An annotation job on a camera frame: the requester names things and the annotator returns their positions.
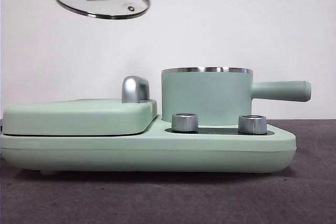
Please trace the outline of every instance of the metal handle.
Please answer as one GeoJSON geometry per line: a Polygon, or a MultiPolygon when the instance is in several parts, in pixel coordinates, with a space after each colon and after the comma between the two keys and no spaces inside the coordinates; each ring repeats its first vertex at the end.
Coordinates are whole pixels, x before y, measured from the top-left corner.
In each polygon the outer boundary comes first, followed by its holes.
{"type": "Polygon", "coordinates": [[[256,82],[252,98],[307,102],[311,96],[308,81],[256,82]]]}
{"type": "Polygon", "coordinates": [[[149,100],[149,83],[145,78],[127,76],[122,82],[121,102],[140,103],[149,100]]]}

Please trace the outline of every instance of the mint green appliance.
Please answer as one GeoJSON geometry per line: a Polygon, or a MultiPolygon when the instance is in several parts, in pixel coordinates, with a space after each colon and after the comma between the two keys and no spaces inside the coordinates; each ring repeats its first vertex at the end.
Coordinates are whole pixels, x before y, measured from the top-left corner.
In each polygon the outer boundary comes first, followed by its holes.
{"type": "Polygon", "coordinates": [[[135,76],[125,78],[122,99],[10,106],[3,117],[2,154],[15,166],[49,175],[270,173],[290,164],[295,136],[250,115],[251,99],[308,101],[308,82],[253,83],[252,71],[238,68],[181,71],[162,73],[163,117],[148,82],[135,76]]]}

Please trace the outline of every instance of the silver handle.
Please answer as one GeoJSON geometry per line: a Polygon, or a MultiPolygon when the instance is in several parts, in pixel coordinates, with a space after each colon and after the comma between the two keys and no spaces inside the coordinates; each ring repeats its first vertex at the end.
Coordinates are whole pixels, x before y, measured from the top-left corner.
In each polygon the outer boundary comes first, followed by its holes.
{"type": "Polygon", "coordinates": [[[149,83],[145,78],[127,76],[122,82],[121,102],[140,103],[149,100],[149,83]]]}

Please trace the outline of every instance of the appliance foot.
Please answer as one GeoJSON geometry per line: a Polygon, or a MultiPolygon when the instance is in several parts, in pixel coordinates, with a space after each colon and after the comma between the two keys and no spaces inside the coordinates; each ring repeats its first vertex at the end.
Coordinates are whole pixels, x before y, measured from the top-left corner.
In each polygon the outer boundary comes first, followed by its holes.
{"type": "Polygon", "coordinates": [[[58,170],[41,170],[40,172],[42,175],[46,175],[46,176],[57,175],[60,173],[60,171],[58,170]]]}

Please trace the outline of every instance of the appliance base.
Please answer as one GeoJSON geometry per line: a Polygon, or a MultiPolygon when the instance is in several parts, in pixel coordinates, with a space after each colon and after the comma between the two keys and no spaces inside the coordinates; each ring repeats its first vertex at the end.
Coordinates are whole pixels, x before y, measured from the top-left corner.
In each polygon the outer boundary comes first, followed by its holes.
{"type": "Polygon", "coordinates": [[[295,136],[272,125],[273,135],[165,131],[170,127],[158,116],[136,135],[1,135],[1,150],[9,163],[46,175],[63,170],[270,173],[286,168],[296,151],[295,136]]]}

